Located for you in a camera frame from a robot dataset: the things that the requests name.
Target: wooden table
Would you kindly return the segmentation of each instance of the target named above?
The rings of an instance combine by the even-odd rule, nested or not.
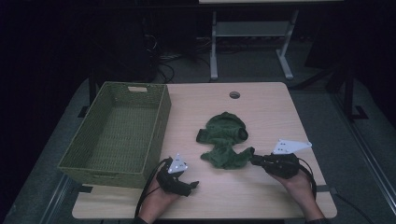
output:
[[[255,147],[268,155],[279,138],[308,141],[288,89],[283,83],[208,83],[168,85],[172,108],[163,141],[162,159],[180,153],[189,169],[180,177],[186,183],[200,181],[189,197],[178,200],[162,218],[291,218],[303,217],[283,187],[259,166],[220,170],[200,159],[212,149],[195,141],[199,129],[224,111],[247,125],[248,140],[235,145],[240,152]],[[230,97],[231,91],[240,98]],[[311,148],[296,155],[313,169],[319,186],[326,185]],[[76,218],[132,218],[141,189],[93,186],[78,195]],[[318,205],[326,217],[335,217],[329,191],[318,193]]]

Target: gray carpet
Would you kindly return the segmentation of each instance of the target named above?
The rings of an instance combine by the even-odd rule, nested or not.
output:
[[[281,81],[288,86],[300,83],[312,77],[320,70],[304,67],[304,60],[310,43],[291,43],[287,58],[294,80],[286,80],[277,61],[274,49],[276,43],[259,48],[252,48],[234,54],[220,54],[219,80],[217,82],[258,82]],[[168,65],[175,70],[174,83],[203,83],[210,78],[208,53],[200,55],[202,60],[196,62],[179,59]],[[163,72],[170,77],[171,70],[162,66]],[[327,184],[336,188],[340,195],[347,198],[361,209],[374,223],[396,223],[396,216],[390,209],[382,189],[370,169],[369,163],[361,152],[361,144],[357,142],[344,114],[337,104],[338,96],[330,95],[324,90],[328,78],[314,83],[303,91],[290,91],[301,121],[317,156],[321,171]],[[155,83],[162,83],[163,77],[158,76]],[[88,81],[81,84],[70,105],[66,108],[52,137],[48,141],[34,170],[25,183],[20,195],[14,203],[5,223],[101,223],[102,220],[77,220],[71,215],[80,184],[69,181],[65,195],[59,196],[56,191],[63,175],[56,169],[65,149],[76,132],[82,119],[78,113],[89,103]],[[376,160],[384,170],[387,178],[396,186],[396,167],[393,165],[396,150],[396,132],[386,118],[378,110],[368,91],[356,81],[355,105],[361,105],[369,119],[357,120],[353,127],[358,129],[372,149]],[[58,207],[52,199],[60,200]],[[336,196],[333,197],[338,215],[332,219],[333,224],[368,223],[351,206]],[[129,223],[130,220],[105,220],[103,223]],[[286,220],[286,223],[304,223],[302,219]]]

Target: green basket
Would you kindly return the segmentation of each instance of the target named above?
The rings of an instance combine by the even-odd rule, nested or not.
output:
[[[166,85],[105,82],[59,169],[83,184],[142,189],[160,160],[170,108]]]

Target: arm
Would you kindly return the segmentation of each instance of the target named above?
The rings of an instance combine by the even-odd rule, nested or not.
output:
[[[145,201],[143,201],[142,208],[138,215],[138,217],[148,224],[153,223],[174,201],[180,197],[177,194],[163,191],[163,189],[160,188],[160,184],[158,183],[156,176],[154,176],[150,186],[148,187],[148,193],[149,195],[146,197]]]
[[[312,221],[325,218],[311,191],[311,185],[308,176],[299,171],[297,175],[290,179],[284,179],[272,175],[288,191],[290,196],[300,206],[304,213],[306,221]]]

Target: dark background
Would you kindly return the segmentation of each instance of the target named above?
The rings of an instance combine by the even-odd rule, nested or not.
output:
[[[193,57],[194,38],[210,32],[207,12],[159,13],[148,24],[145,13],[75,10],[103,2],[0,1],[0,220],[83,80],[95,74],[99,84],[109,79],[150,82],[156,57],[145,51],[143,33],[158,35],[163,45]],[[130,3],[112,1],[111,6]],[[392,0],[364,0],[346,1],[320,16],[302,10],[294,38],[315,40],[309,66],[327,68],[346,59],[396,127],[395,9]],[[312,22],[312,16],[320,20]],[[186,24],[190,29],[177,29]]]

